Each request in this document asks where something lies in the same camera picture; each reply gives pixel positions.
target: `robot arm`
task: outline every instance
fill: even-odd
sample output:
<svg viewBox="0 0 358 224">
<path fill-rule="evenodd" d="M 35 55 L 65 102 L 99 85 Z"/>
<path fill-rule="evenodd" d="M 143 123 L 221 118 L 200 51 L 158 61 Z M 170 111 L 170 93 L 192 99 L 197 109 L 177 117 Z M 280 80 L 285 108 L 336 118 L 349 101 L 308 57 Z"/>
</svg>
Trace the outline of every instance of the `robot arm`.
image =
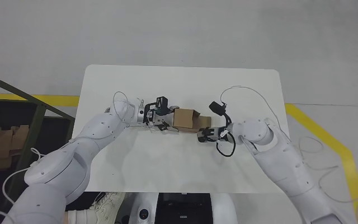
<svg viewBox="0 0 358 224">
<path fill-rule="evenodd" d="M 211 136 L 198 133 L 198 138 L 217 141 L 225 130 L 235 137 L 236 142 L 245 144 L 268 178 L 289 197 L 303 223 L 349 223 L 315 184 L 306 164 L 287 136 L 269 119 L 230 123 L 227 127 L 213 128 Z M 274 137 L 277 139 L 276 144 L 273 142 Z M 272 147 L 260 152 L 252 143 L 261 146 L 272 144 Z"/>
<path fill-rule="evenodd" d="M 134 117 L 134 106 L 114 101 L 108 113 L 90 120 L 80 134 L 44 156 L 26 171 L 28 188 L 15 202 L 4 224 L 63 222 L 66 204 L 76 200 L 90 181 L 93 158 L 113 142 Z"/>
</svg>

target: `white wire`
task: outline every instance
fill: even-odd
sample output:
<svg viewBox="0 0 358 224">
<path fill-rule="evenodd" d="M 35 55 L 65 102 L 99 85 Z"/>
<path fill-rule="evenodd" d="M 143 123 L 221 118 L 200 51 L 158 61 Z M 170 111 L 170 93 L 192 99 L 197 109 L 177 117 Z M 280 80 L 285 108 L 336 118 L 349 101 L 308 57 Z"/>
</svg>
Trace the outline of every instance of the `white wire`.
<svg viewBox="0 0 358 224">
<path fill-rule="evenodd" d="M 39 162 L 39 160 L 41 159 L 41 156 L 45 156 L 45 155 L 41 154 L 41 153 L 39 152 L 39 150 L 37 150 L 37 149 L 35 149 L 35 148 L 31 148 L 30 150 L 31 150 L 31 152 L 33 152 L 33 153 L 35 153 L 35 154 L 37 154 L 37 155 L 39 156 L 39 158 L 37 159 L 37 162 Z M 18 170 L 18 171 L 16 171 L 16 172 L 13 172 L 10 176 L 8 176 L 8 177 L 5 179 L 4 183 L 2 184 L 2 193 L 3 193 L 3 195 L 4 195 L 5 198 L 8 199 L 9 202 L 11 202 L 12 204 L 15 204 L 15 202 L 14 202 L 14 201 L 6 194 L 6 192 L 5 192 L 6 182 L 7 182 L 12 176 L 14 176 L 15 174 L 18 174 L 19 172 L 23 172 L 23 171 L 25 171 L 25 170 L 28 170 L 30 167 L 25 168 L 25 169 L 23 169 L 23 170 Z"/>
<path fill-rule="evenodd" d="M 288 135 L 282 130 L 281 124 L 280 124 L 280 121 L 279 121 L 279 118 L 277 117 L 277 115 L 275 114 L 274 110 L 271 108 L 270 104 L 267 102 L 267 100 L 265 99 L 265 97 L 262 96 L 259 92 L 257 92 L 257 91 L 254 90 L 253 88 L 246 87 L 246 86 L 232 86 L 232 87 L 230 87 L 230 88 L 227 88 L 227 89 L 224 90 L 224 91 L 222 92 L 222 94 L 220 95 L 220 101 L 221 101 L 223 104 L 227 105 L 226 103 L 223 102 L 223 94 L 224 94 L 226 91 L 231 90 L 232 88 L 246 88 L 246 89 L 248 89 L 248 90 L 252 90 L 252 91 L 254 91 L 255 93 L 257 93 L 257 94 L 265 101 L 266 105 L 268 106 L 268 108 L 271 110 L 271 112 L 272 112 L 273 115 L 275 116 L 275 118 L 276 118 L 276 120 L 277 120 L 277 124 L 279 125 L 280 130 L 281 130 L 281 131 L 283 132 L 283 134 L 287 137 L 287 139 L 290 139 L 290 138 L 288 137 Z"/>
<path fill-rule="evenodd" d="M 306 150 L 303 150 L 301 149 L 301 141 L 303 138 L 309 138 L 309 139 L 312 139 L 316 142 L 318 142 L 320 145 L 321 145 L 321 149 L 318 150 L 318 151 L 314 151 L 314 152 L 311 152 L 311 151 L 306 151 Z M 320 142 L 319 140 L 315 139 L 315 138 L 312 138 L 312 137 L 309 137 L 309 136 L 305 136 L 305 137 L 300 137 L 299 140 L 298 140 L 298 147 L 296 147 L 300 153 L 301 153 L 301 157 L 302 159 L 304 160 L 304 156 L 303 156 L 303 152 L 306 152 L 306 153 L 318 153 L 318 152 L 322 152 L 324 150 L 324 145 L 322 144 L 322 142 Z M 326 172 L 325 174 L 323 174 L 319 180 L 318 180 L 318 186 L 319 188 L 322 190 L 322 192 L 331 200 L 335 201 L 335 202 L 339 202 L 339 203 L 353 203 L 355 201 L 358 201 L 358 198 L 355 198 L 355 199 L 352 199 L 352 200 L 338 200 L 338 199 L 335 199 L 333 198 L 332 196 L 330 196 L 323 188 L 322 188 L 322 185 L 321 185 L 321 181 L 323 180 L 324 177 L 326 177 L 327 175 L 329 175 L 330 173 L 332 173 L 333 171 L 337 170 L 340 166 L 336 165 L 336 166 L 330 166 L 330 167 L 325 167 L 325 168 L 313 168 L 311 167 L 308 163 L 306 163 L 307 167 L 310 168 L 311 170 L 317 170 L 317 171 L 321 171 L 321 170 L 329 170 L 328 172 Z"/>
<path fill-rule="evenodd" d="M 114 102 L 115 102 L 114 98 L 115 98 L 115 96 L 116 96 L 117 93 L 123 94 L 123 95 L 125 96 L 126 103 L 127 103 L 127 109 L 126 109 L 126 111 L 125 111 L 125 113 L 124 113 L 124 115 L 123 115 L 122 118 L 119 116 L 119 114 L 118 114 L 118 112 L 117 112 L 117 109 L 116 109 L 116 106 L 115 106 L 115 104 L 114 104 Z M 117 91 L 117 92 L 115 92 L 115 93 L 113 94 L 113 108 L 114 108 L 114 111 L 115 111 L 115 113 L 117 114 L 118 118 L 121 120 L 121 122 L 123 122 L 123 123 L 125 123 L 125 124 L 127 124 L 127 125 L 130 125 L 130 124 L 125 122 L 124 117 L 125 117 L 125 116 L 127 115 L 127 113 L 128 113 L 129 106 L 131 106 L 131 107 L 134 108 L 134 105 L 132 105 L 132 104 L 129 103 L 128 97 L 124 94 L 124 92 L 122 92 L 122 91 Z"/>
<path fill-rule="evenodd" d="M 116 94 L 119 93 L 119 92 L 125 96 L 125 98 L 126 98 L 126 103 L 127 103 L 127 110 L 126 110 L 126 112 L 124 113 L 124 115 L 123 115 L 122 118 L 119 116 L 119 114 L 118 114 L 118 112 L 117 112 L 117 110 L 116 110 L 115 103 L 114 103 L 114 102 L 115 102 L 115 96 L 116 96 Z M 129 106 L 135 108 L 134 105 L 132 105 L 131 103 L 129 103 L 127 96 L 126 96 L 123 92 L 117 91 L 117 92 L 115 92 L 115 93 L 113 94 L 112 103 L 113 103 L 114 111 L 115 111 L 116 115 L 118 116 L 118 118 L 121 120 L 121 122 L 125 123 L 125 124 L 127 125 L 127 127 L 132 127 L 130 124 L 126 123 L 126 122 L 123 120 L 123 118 L 126 116 L 127 112 L 129 111 Z M 80 139 L 80 138 L 89 138 L 89 139 L 101 140 L 101 139 L 104 139 L 104 138 L 108 138 L 108 137 L 110 137 L 110 136 L 112 136 L 112 135 L 113 135 L 113 134 L 109 134 L 109 135 L 104 136 L 104 137 L 102 137 L 102 138 L 94 138 L 94 137 L 80 136 L 80 137 L 72 138 L 72 139 L 70 139 L 68 142 L 69 142 L 69 143 L 72 143 L 72 142 L 74 142 L 74 141 L 76 141 L 76 140 L 78 140 L 78 139 Z"/>
<path fill-rule="evenodd" d="M 6 214 L 6 213 L 1 212 L 1 211 L 0 211 L 0 214 L 3 215 L 3 216 L 5 216 L 5 217 L 7 217 L 7 218 L 9 218 L 9 220 L 11 221 L 11 223 L 12 223 L 12 224 L 15 224 L 14 219 L 13 219 L 9 214 Z"/>
</svg>

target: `small cardboard box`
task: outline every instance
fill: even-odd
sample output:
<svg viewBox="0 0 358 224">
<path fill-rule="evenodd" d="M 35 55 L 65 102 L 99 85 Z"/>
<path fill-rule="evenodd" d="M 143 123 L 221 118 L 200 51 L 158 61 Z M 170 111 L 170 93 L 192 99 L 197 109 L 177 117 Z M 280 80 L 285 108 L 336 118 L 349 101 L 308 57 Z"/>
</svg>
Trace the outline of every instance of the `small cardboard box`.
<svg viewBox="0 0 358 224">
<path fill-rule="evenodd" d="M 14 135 L 11 141 L 11 150 L 21 150 L 25 144 L 27 134 L 29 133 L 28 125 L 21 125 L 18 127 L 11 127 L 14 131 Z"/>
<path fill-rule="evenodd" d="M 0 130 L 0 158 L 9 156 L 13 130 Z"/>
<path fill-rule="evenodd" d="M 182 132 L 198 132 L 200 128 L 211 127 L 210 116 L 200 116 L 196 110 L 175 109 L 173 127 Z"/>
</svg>

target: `cardboard box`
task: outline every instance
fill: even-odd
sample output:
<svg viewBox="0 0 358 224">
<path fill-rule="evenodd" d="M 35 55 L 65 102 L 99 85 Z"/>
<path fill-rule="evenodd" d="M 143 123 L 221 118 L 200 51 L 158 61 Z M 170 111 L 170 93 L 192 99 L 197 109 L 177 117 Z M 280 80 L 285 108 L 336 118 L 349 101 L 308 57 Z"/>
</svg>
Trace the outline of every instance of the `cardboard box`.
<svg viewBox="0 0 358 224">
<path fill-rule="evenodd" d="M 29 126 L 21 125 L 19 128 L 11 127 L 11 129 L 15 131 L 11 141 L 11 150 L 21 150 L 29 133 Z"/>
<path fill-rule="evenodd" d="M 0 130 L 0 158 L 9 156 L 12 133 L 12 130 Z"/>
<path fill-rule="evenodd" d="M 0 170 L 11 166 L 12 156 L 22 154 L 28 133 L 28 125 L 14 126 L 10 130 L 0 129 Z"/>
<path fill-rule="evenodd" d="M 200 113 L 190 109 L 175 109 L 173 127 L 182 132 L 196 133 L 200 128 L 211 127 L 210 116 L 200 116 Z"/>
</svg>

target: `yellow floor line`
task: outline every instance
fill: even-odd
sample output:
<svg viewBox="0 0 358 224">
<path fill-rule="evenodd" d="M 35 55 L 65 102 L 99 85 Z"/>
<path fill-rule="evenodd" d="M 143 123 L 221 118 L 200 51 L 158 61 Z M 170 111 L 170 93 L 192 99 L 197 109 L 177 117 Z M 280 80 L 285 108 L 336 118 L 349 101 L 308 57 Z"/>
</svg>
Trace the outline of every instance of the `yellow floor line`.
<svg viewBox="0 0 358 224">
<path fill-rule="evenodd" d="M 79 96 L 32 95 L 51 106 L 78 106 Z M 24 100 L 15 94 L 0 94 L 2 100 Z"/>
<path fill-rule="evenodd" d="M 293 104 L 285 104 L 286 113 L 306 127 L 312 134 L 317 136 L 323 143 L 333 149 L 341 158 L 345 171 L 347 185 L 352 199 L 358 198 L 358 173 L 352 151 L 335 139 L 331 134 L 319 126 L 314 120 L 305 115 Z M 357 211 L 358 201 L 353 202 L 354 211 Z"/>
<path fill-rule="evenodd" d="M 59 96 L 59 95 L 33 95 L 51 106 L 78 106 L 79 96 Z M 23 98 L 14 94 L 0 94 L 0 99 L 23 100 Z M 333 149 L 341 158 L 343 169 L 345 171 L 348 188 L 351 198 L 358 198 L 358 173 L 354 162 L 352 152 L 341 142 L 336 140 L 326 130 L 319 126 L 310 117 L 305 115 L 293 104 L 285 104 L 287 114 L 295 118 L 301 125 L 306 127 L 322 142 Z M 358 201 L 353 203 L 354 211 L 358 209 Z"/>
</svg>

